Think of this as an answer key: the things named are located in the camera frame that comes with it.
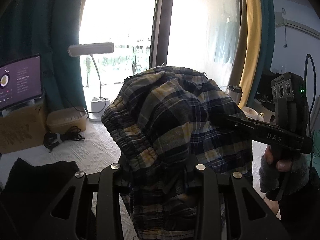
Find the gloved right hand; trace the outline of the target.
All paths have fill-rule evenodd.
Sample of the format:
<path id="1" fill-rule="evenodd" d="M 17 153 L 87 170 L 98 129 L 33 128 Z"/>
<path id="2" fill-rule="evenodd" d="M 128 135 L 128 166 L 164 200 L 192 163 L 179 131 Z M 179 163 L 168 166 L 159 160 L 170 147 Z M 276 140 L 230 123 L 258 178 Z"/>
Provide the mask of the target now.
<path id="1" fill-rule="evenodd" d="M 285 194 L 295 193 L 306 186 L 310 177 L 307 158 L 299 154 L 296 160 L 278 160 L 271 146 L 267 146 L 261 158 L 259 176 L 260 191 L 267 199 L 280 201 Z"/>

